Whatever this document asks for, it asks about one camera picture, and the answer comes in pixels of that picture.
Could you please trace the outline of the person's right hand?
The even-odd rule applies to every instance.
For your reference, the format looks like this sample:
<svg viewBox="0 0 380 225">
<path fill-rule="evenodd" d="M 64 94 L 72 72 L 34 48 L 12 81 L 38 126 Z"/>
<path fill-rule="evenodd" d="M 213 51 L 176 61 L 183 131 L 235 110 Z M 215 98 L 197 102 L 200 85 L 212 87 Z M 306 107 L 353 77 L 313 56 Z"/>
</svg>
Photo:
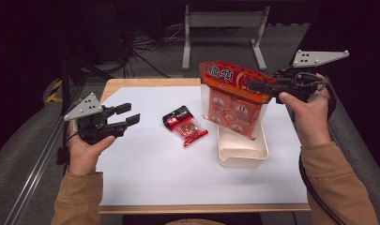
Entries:
<svg viewBox="0 0 380 225">
<path fill-rule="evenodd" d="M 330 95 L 326 88 L 308 103 L 286 92 L 279 94 L 279 100 L 295 113 L 296 133 L 303 148 L 333 143 L 327 124 Z"/>
</svg>

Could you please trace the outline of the yellow and black floor tape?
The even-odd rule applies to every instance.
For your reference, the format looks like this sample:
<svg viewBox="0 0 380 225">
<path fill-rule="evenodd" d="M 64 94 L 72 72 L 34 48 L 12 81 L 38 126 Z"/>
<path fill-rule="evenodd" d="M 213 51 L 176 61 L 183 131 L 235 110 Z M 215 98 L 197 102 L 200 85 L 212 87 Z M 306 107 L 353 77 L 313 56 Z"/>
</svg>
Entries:
<svg viewBox="0 0 380 225">
<path fill-rule="evenodd" d="M 63 99 L 57 95 L 57 92 L 61 86 L 62 86 L 61 80 L 58 80 L 55 82 L 55 84 L 52 87 L 51 93 L 46 98 L 47 102 L 57 102 L 57 103 L 63 102 Z"/>
</svg>

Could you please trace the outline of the white table sheet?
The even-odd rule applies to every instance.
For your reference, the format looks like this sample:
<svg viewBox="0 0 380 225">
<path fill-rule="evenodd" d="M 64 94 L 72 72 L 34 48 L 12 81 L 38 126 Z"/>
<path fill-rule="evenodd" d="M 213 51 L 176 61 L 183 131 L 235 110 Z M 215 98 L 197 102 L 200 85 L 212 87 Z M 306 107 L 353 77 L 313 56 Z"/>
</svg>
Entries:
<svg viewBox="0 0 380 225">
<path fill-rule="evenodd" d="M 208 133 L 185 146 L 162 123 L 165 114 L 185 105 L 201 119 L 198 86 L 122 87 L 106 100 L 129 102 L 138 124 L 105 150 L 98 162 L 104 173 L 104 206 L 228 205 L 305 203 L 298 172 L 300 143 L 288 111 L 271 102 L 262 120 L 268 156 L 256 168 L 228 168 L 219 163 L 215 124 L 202 119 Z"/>
</svg>

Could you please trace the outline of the black tripod stand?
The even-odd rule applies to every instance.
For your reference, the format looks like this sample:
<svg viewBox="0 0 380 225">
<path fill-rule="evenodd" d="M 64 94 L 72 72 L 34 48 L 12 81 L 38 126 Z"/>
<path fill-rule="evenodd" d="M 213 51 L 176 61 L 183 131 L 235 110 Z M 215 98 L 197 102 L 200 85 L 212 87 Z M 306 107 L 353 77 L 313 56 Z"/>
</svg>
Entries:
<svg viewBox="0 0 380 225">
<path fill-rule="evenodd" d="M 91 73 L 100 77 L 104 81 L 109 81 L 112 76 L 100 69 L 90 65 L 75 53 L 76 39 L 71 34 L 69 25 L 61 13 L 59 8 L 56 9 L 57 24 L 61 27 L 58 38 L 55 43 L 60 43 L 57 48 L 61 59 L 61 79 L 62 79 L 62 98 L 63 108 L 62 114 L 65 114 L 70 109 L 73 101 L 78 96 L 78 93 L 71 94 L 70 86 L 73 85 L 73 90 L 78 91 L 80 86 L 84 86 L 86 78 L 81 68 L 89 70 Z"/>
</svg>

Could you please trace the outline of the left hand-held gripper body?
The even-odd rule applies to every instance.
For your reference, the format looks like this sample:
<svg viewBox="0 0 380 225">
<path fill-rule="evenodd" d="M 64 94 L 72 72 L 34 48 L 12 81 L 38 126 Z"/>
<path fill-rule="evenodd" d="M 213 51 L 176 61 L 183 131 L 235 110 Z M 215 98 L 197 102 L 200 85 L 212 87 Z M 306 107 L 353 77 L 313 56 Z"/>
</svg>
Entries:
<svg viewBox="0 0 380 225">
<path fill-rule="evenodd" d="M 107 114 L 108 108 L 100 104 L 94 93 L 90 93 L 64 116 L 64 120 L 72 122 L 76 134 L 89 144 L 98 143 L 109 136 L 122 137 L 125 130 L 117 128 L 120 122 L 108 123 L 111 117 Z"/>
</svg>

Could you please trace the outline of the small black and red snack packet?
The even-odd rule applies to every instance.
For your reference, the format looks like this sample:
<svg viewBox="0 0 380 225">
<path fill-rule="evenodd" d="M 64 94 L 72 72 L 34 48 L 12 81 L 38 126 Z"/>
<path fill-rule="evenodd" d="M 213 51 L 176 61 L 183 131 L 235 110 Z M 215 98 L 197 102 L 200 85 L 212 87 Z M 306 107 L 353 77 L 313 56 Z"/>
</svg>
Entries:
<svg viewBox="0 0 380 225">
<path fill-rule="evenodd" d="M 208 130 L 198 123 L 185 105 L 165 114 L 162 117 L 162 122 L 166 128 L 183 140 L 184 147 L 189 146 L 208 134 Z"/>
</svg>

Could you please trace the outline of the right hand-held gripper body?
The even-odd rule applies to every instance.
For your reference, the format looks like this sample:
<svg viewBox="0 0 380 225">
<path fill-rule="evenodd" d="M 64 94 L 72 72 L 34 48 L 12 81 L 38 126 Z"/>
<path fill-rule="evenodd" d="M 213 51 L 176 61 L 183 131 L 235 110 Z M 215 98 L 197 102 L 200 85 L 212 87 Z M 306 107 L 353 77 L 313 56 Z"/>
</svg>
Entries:
<svg viewBox="0 0 380 225">
<path fill-rule="evenodd" d="M 318 75 L 323 65 L 344 59 L 350 53 L 310 52 L 298 50 L 292 66 L 275 75 L 278 86 L 273 88 L 273 97 L 278 103 L 279 94 L 286 92 L 304 102 L 313 100 L 327 86 L 327 78 Z"/>
</svg>

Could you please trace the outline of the grey metal stand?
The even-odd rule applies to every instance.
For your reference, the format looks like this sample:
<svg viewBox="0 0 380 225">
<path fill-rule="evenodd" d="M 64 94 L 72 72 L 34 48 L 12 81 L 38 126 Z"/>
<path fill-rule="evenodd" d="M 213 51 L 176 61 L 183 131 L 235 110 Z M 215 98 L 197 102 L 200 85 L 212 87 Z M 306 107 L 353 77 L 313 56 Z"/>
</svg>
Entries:
<svg viewBox="0 0 380 225">
<path fill-rule="evenodd" d="M 190 69 L 190 29 L 192 27 L 255 27 L 256 37 L 250 40 L 258 67 L 266 70 L 266 62 L 262 55 L 260 44 L 265 31 L 270 7 L 264 7 L 256 11 L 191 11 L 190 6 L 185 8 L 185 42 L 183 48 L 183 70 Z"/>
</svg>

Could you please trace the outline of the person's left hand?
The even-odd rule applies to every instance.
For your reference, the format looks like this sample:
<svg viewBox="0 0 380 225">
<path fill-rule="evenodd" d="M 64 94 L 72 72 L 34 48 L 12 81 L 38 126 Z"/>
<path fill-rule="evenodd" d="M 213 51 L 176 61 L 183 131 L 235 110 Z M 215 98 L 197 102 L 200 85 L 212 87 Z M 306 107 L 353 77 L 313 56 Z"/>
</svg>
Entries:
<svg viewBox="0 0 380 225">
<path fill-rule="evenodd" d="M 115 141 L 115 136 L 109 136 L 95 144 L 88 144 L 76 134 L 72 124 L 69 124 L 69 136 L 68 171 L 76 175 L 94 174 L 100 154 Z"/>
</svg>

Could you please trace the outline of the aluminium rail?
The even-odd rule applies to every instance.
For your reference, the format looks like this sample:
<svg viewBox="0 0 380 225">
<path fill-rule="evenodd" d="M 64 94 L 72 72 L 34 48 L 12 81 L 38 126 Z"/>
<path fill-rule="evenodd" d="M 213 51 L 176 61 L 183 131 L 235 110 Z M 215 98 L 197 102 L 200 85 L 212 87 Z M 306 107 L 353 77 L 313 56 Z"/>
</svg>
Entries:
<svg viewBox="0 0 380 225">
<path fill-rule="evenodd" d="M 23 217 L 23 213 L 30 203 L 38 184 L 45 173 L 45 170 L 57 149 L 58 138 L 63 132 L 65 122 L 62 118 L 59 118 L 55 123 L 51 136 L 45 143 L 38 160 L 33 167 L 32 171 L 29 173 L 23 188 L 13 204 L 8 217 L 6 218 L 3 225 L 19 225 L 20 220 Z"/>
</svg>

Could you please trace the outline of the large orange hotpot base packet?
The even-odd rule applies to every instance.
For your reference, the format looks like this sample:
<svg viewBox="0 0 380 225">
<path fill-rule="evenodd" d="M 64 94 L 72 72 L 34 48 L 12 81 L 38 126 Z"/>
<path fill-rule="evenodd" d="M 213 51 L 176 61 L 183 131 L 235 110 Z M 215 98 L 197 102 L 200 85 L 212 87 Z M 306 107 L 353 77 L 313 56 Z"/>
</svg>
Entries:
<svg viewBox="0 0 380 225">
<path fill-rule="evenodd" d="M 261 71 L 223 61 L 203 62 L 199 71 L 203 118 L 255 140 L 256 125 L 262 120 L 265 104 L 272 95 L 250 90 L 248 82 L 278 82 Z"/>
</svg>

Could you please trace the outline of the cream plastic box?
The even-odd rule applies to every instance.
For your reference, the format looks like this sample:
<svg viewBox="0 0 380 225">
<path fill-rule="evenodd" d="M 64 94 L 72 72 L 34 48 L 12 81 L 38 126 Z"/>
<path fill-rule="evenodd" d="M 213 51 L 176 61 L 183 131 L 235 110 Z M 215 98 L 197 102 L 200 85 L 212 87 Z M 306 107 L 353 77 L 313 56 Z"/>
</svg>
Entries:
<svg viewBox="0 0 380 225">
<path fill-rule="evenodd" d="M 220 164 L 230 168 L 256 168 L 268 157 L 266 137 L 261 124 L 255 127 L 255 140 L 233 132 L 226 127 L 218 127 L 218 147 Z"/>
</svg>

